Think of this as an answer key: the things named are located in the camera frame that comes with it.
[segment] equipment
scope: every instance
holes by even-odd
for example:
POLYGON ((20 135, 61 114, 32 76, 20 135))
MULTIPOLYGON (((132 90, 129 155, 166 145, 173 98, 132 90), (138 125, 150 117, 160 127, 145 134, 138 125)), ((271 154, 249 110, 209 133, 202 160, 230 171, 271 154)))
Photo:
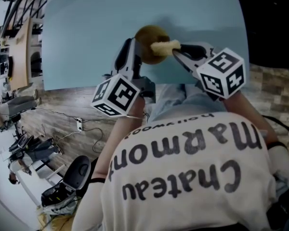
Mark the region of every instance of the equipment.
POLYGON ((126 116, 137 96, 151 98, 155 103, 155 83, 140 76, 140 44, 127 39, 105 81, 96 87, 91 106, 110 117, 126 116))
POLYGON ((10 127, 15 125, 21 119, 21 115, 17 114, 16 116, 10 118, 8 121, 4 122, 4 125, 0 127, 0 133, 7 131, 10 127))
POLYGON ((42 193, 43 212, 55 216, 72 215, 88 188, 96 161, 90 163, 84 155, 77 157, 68 167, 62 182, 42 193))
MULTIPOLYGON (((215 101, 227 99, 246 83, 244 59, 228 48, 218 52, 205 42, 181 44, 177 40, 151 45, 158 56, 172 55, 215 101)), ((140 76, 141 45, 129 38, 119 51, 110 74, 96 87, 91 106, 110 117, 127 116, 138 94, 155 103, 155 84, 140 76)))

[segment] black cable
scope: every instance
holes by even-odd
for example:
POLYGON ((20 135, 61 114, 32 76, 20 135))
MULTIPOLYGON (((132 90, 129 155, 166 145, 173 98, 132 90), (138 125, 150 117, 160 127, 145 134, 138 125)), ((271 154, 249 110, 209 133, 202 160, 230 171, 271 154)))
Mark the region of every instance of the black cable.
POLYGON ((60 115, 66 116, 66 117, 68 117, 68 118, 73 118, 75 121, 77 121, 77 119, 75 118, 75 116, 70 116, 70 115, 67 115, 67 114, 65 114, 65 113, 53 111, 53 110, 50 110, 50 109, 44 109, 44 108, 35 108, 35 109, 36 109, 36 110, 48 110, 48 111, 51 111, 51 112, 53 112, 53 113, 55 113, 55 114, 60 114, 60 115))
POLYGON ((93 130, 95 130, 95 129, 98 129, 98 130, 101 131, 101 137, 93 144, 93 146, 92 146, 92 151, 95 152, 95 153, 101 153, 101 152, 96 151, 96 150, 94 149, 94 147, 95 147, 95 145, 96 145, 99 141, 101 141, 102 138, 104 137, 103 130, 101 130, 100 128, 92 128, 92 129, 90 129, 90 130, 83 130, 83 131, 89 132, 89 131, 93 131, 93 130))
POLYGON ((147 113, 147 112, 143 112, 143 116, 146 117, 146 121, 148 122, 149 118, 150 118, 150 115, 147 113))

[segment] yellow sponge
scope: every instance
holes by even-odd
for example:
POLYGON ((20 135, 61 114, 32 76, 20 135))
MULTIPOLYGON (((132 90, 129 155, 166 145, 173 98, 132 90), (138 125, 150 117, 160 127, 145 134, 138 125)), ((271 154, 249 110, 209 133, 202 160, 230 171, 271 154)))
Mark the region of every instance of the yellow sponge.
POLYGON ((154 42, 151 44, 151 49, 155 56, 172 56, 172 50, 181 49, 181 44, 177 40, 169 42, 154 42))

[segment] light blue table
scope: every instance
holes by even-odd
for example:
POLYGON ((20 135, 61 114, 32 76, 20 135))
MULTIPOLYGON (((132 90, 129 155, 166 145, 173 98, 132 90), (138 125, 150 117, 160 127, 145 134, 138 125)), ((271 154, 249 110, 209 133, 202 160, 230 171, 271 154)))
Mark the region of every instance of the light blue table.
MULTIPOLYGON (((238 0, 51 0, 46 7, 42 58, 46 90, 96 86, 127 38, 145 25, 180 42, 229 47, 246 61, 248 44, 238 0)), ((173 57, 143 64, 157 84, 194 83, 173 57)))

